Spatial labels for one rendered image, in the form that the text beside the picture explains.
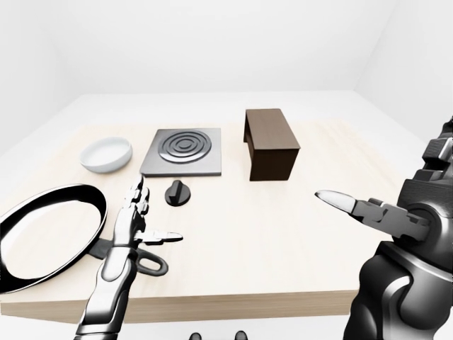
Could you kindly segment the silver robot right hand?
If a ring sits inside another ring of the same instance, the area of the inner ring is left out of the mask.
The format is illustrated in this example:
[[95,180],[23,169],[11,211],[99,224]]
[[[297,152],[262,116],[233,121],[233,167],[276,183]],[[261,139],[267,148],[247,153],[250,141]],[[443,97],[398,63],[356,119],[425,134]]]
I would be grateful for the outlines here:
[[453,117],[429,141],[424,166],[401,187],[397,204],[321,190],[315,196],[393,237],[405,250],[449,270],[453,262]]

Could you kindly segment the silver robot left hand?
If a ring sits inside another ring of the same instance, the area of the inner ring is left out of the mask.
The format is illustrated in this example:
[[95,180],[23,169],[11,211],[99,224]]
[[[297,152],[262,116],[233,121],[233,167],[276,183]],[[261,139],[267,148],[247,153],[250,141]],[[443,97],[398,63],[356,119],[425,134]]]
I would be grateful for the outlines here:
[[145,216],[149,212],[150,191],[144,185],[143,175],[138,175],[128,190],[114,226],[113,245],[136,249],[139,244],[160,246],[179,242],[183,236],[176,232],[147,230]]

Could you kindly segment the round black stove knob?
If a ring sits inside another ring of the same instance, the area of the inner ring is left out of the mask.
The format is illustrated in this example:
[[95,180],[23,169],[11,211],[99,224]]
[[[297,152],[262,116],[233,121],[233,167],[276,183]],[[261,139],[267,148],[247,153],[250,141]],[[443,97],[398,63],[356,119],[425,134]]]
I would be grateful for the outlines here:
[[191,198],[191,191],[181,180],[175,180],[164,194],[165,201],[173,207],[185,205]]

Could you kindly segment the flat dark stove plate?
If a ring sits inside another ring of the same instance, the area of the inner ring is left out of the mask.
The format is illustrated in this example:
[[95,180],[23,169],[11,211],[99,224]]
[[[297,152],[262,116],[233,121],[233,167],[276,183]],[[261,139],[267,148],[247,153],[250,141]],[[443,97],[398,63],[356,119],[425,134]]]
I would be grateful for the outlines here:
[[142,162],[145,177],[220,176],[219,128],[158,129]]

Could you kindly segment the black frying pan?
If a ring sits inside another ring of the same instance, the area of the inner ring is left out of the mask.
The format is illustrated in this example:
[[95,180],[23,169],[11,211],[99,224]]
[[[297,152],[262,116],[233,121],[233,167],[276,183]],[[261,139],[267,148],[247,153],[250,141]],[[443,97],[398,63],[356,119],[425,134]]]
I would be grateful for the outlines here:
[[101,238],[101,232],[108,216],[108,202],[102,191],[88,184],[69,184],[43,191],[20,202],[0,216],[0,245],[5,245],[6,237],[27,214],[57,203],[75,200],[94,206],[100,214],[101,221],[88,243],[77,251],[61,266],[37,278],[19,278],[7,268],[6,261],[0,260],[0,295],[14,293],[48,281],[71,268],[85,255],[103,260],[113,247],[113,241]]

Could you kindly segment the white bowl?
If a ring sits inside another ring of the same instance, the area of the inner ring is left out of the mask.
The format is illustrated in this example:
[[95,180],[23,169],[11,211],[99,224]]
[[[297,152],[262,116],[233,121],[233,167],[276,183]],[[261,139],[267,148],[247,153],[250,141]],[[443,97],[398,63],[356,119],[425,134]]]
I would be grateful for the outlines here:
[[131,143],[123,137],[106,137],[92,142],[79,156],[80,164],[96,174],[107,174],[124,167],[132,158]]

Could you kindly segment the dark brown wooden box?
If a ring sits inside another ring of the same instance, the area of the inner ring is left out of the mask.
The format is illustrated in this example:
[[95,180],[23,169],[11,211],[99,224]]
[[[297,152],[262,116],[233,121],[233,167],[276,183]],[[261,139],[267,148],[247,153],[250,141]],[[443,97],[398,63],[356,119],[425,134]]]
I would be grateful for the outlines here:
[[247,109],[243,141],[251,158],[250,181],[286,181],[300,150],[279,108]]

